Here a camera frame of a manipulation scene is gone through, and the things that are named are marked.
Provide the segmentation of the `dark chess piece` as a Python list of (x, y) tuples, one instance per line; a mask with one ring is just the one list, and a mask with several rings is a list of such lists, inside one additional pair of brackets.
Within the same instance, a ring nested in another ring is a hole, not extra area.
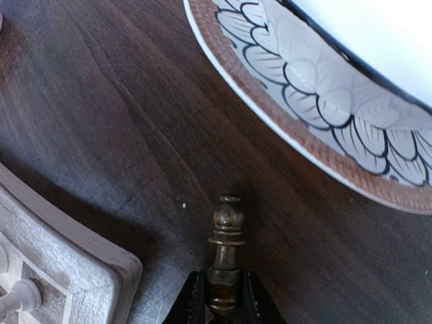
[(242, 271), (237, 250), (246, 241), (242, 233), (245, 213), (238, 196), (224, 194), (213, 212), (214, 230), (209, 242), (216, 246), (215, 260), (206, 273), (206, 305), (211, 323), (230, 323), (230, 315), (241, 301)]

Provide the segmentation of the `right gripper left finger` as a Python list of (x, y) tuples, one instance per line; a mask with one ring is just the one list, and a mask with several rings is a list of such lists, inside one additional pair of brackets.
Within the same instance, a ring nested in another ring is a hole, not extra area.
[(165, 318), (165, 324), (203, 324), (205, 314), (205, 272), (192, 271)]

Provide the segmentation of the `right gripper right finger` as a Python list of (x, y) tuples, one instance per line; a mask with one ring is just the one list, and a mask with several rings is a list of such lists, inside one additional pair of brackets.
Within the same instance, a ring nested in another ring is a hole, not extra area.
[(241, 323), (286, 324), (272, 297), (254, 271), (243, 272)]

